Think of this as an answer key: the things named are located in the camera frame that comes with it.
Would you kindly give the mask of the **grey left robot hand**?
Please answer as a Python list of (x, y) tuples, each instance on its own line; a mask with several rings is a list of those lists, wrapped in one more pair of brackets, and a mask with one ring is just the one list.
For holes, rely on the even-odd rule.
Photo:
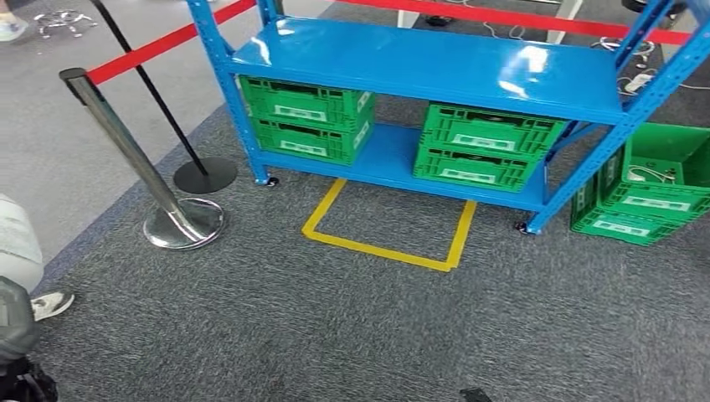
[(18, 283), (1, 277), (1, 336), (8, 339), (28, 337), (36, 332), (31, 302)]

